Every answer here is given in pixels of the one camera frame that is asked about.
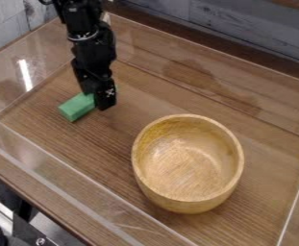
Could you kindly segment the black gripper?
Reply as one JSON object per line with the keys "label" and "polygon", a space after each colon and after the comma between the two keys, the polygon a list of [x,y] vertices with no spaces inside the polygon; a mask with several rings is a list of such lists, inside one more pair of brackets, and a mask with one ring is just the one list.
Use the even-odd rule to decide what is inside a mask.
{"label": "black gripper", "polygon": [[99,21],[95,24],[68,24],[68,40],[74,43],[71,61],[74,73],[84,95],[92,93],[96,108],[107,110],[117,104],[117,85],[113,80],[111,64],[117,59],[117,38],[111,26]]}

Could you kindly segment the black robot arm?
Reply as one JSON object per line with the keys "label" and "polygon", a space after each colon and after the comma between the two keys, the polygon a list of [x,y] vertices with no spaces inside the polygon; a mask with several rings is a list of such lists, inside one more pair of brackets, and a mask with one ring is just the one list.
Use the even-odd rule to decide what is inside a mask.
{"label": "black robot arm", "polygon": [[71,65],[86,95],[100,111],[117,104],[117,84],[111,65],[117,60],[117,37],[103,20],[102,0],[38,0],[54,6],[72,42]]}

